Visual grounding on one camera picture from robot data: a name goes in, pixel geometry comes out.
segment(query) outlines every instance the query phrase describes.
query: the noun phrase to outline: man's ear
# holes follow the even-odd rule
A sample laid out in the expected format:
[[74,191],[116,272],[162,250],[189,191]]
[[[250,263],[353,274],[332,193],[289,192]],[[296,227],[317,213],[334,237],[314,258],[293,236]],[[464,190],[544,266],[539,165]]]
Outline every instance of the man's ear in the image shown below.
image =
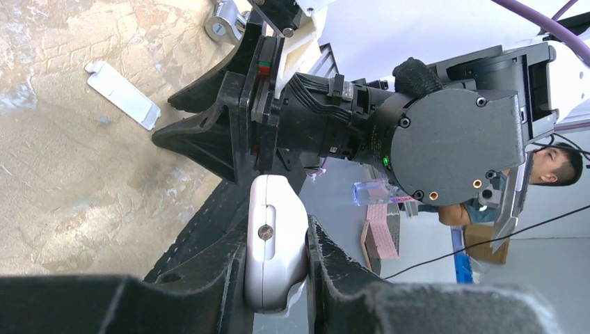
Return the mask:
[[541,175],[541,181],[543,181],[543,183],[555,183],[557,182],[557,175],[553,173]]

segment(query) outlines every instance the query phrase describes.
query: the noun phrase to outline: man's arm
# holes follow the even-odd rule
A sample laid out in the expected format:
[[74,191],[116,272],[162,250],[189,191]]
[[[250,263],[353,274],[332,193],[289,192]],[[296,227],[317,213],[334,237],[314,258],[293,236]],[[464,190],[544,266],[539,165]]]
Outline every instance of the man's arm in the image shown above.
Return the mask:
[[463,204],[438,208],[438,220],[448,226],[462,226],[471,224],[469,213]]

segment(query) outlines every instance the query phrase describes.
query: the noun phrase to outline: teal shirt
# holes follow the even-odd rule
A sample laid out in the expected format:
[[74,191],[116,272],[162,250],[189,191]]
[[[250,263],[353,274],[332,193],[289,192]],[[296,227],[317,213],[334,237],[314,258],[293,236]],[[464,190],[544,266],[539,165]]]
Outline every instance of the teal shirt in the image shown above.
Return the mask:
[[[504,186],[506,186],[506,175],[500,173],[500,190],[504,190]],[[488,208],[484,211],[479,211],[478,209],[470,205],[466,205],[465,208],[467,209],[467,213],[469,214],[471,224],[487,223],[494,221],[496,219],[496,209]],[[418,207],[418,211],[438,213],[438,207],[425,204],[420,205]]]

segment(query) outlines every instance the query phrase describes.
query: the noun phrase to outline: gray floor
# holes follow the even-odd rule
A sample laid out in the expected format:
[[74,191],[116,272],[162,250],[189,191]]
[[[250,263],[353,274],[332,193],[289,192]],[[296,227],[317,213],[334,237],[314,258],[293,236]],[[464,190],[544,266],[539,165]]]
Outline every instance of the gray floor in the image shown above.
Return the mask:
[[[330,159],[327,173],[315,181],[308,178],[299,197],[308,214],[315,215],[330,238],[353,259],[365,265],[360,247],[360,233],[365,222],[366,207],[357,207],[352,201],[354,182],[370,179],[368,170],[350,161]],[[254,333],[301,334],[308,332],[307,298],[305,293],[293,305],[286,319],[256,315]]]

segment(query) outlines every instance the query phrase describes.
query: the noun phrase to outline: man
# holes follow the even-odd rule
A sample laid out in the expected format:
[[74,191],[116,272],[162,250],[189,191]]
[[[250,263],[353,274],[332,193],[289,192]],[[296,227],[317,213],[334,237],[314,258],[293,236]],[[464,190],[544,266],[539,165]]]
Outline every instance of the man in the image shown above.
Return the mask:
[[[569,186],[582,176],[582,155],[568,150],[566,143],[557,143],[560,148],[543,148],[533,154],[533,169],[529,184],[537,186]],[[500,189],[506,184],[507,170],[500,175]],[[457,204],[449,207],[420,205],[421,212],[438,212],[438,220],[448,226],[469,225],[494,221],[495,209],[478,209],[469,205]]]

